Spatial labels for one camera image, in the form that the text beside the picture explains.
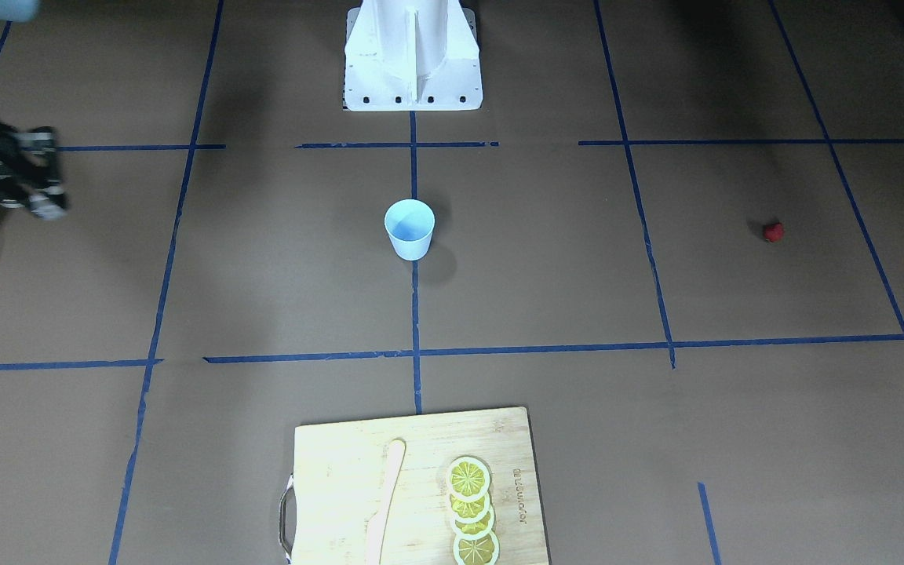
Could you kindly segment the light blue cup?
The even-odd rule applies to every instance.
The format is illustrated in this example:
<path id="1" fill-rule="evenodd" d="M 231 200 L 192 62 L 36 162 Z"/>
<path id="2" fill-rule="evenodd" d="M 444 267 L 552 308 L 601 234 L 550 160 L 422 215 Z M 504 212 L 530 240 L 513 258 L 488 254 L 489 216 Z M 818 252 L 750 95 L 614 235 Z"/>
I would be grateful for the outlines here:
<path id="1" fill-rule="evenodd" d="M 387 208 L 384 226 L 392 250 L 405 261 L 419 261 L 430 247 L 436 226 L 433 210 L 414 198 L 399 200 Z"/>

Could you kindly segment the lemon slice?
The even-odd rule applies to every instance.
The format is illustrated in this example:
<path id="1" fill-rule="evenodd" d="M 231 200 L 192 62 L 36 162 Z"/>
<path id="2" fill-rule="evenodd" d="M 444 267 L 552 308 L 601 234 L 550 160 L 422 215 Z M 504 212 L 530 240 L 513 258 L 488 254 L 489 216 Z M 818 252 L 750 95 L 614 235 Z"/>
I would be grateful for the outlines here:
<path id="1" fill-rule="evenodd" d="M 452 556 L 459 565 L 496 564 L 500 556 L 500 542 L 494 532 L 470 538 L 458 535 L 452 544 Z"/>
<path id="2" fill-rule="evenodd" d="M 491 486 L 490 469 L 477 457 L 457 457 L 445 472 L 449 495 L 463 503 L 473 503 L 488 494 Z"/>
<path id="3" fill-rule="evenodd" d="M 450 517 L 450 523 L 457 537 L 476 540 L 484 538 L 493 532 L 496 525 L 496 512 L 494 508 L 491 508 L 483 515 L 478 516 L 476 521 L 469 523 L 461 521 L 459 515 L 454 513 Z"/>
<path id="4" fill-rule="evenodd" d="M 449 494 L 448 503 L 453 519 L 460 523 L 477 523 L 490 512 L 491 508 L 489 491 L 483 497 L 472 501 L 466 501 L 463 498 L 456 497 L 455 494 Z"/>

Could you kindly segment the wooden cutting board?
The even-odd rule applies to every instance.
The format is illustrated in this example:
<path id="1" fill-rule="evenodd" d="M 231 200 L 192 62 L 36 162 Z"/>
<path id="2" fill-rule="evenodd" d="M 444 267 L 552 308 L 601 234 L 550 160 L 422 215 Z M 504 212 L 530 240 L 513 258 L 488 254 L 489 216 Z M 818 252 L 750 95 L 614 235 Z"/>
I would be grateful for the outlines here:
<path id="1" fill-rule="evenodd" d="M 279 526 L 288 564 L 365 564 L 366 523 L 393 439 L 404 439 L 406 453 L 380 564 L 456 564 L 445 472 L 465 455 L 491 474 L 496 564 L 549 563 L 530 415 L 516 406 L 297 427 L 279 511 L 295 514 L 292 535 L 286 521 Z"/>

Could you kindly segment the red strawberry on table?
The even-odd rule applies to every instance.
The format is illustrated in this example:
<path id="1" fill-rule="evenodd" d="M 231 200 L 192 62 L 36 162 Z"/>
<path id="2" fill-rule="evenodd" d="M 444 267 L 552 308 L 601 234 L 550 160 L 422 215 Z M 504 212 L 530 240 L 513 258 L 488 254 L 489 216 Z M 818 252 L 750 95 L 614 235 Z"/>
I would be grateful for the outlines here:
<path id="1" fill-rule="evenodd" d="M 778 242 L 786 235 L 786 229 L 782 222 L 767 223 L 761 229 L 761 235 L 764 241 Z"/>

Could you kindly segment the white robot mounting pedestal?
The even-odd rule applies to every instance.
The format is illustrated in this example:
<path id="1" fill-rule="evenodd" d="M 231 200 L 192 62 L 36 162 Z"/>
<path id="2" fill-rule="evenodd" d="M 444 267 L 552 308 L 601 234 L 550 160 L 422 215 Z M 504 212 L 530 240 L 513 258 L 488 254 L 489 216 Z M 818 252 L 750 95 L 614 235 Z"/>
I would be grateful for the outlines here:
<path id="1" fill-rule="evenodd" d="M 345 31 L 346 111 L 481 108 L 477 18 L 462 2 L 363 1 Z"/>

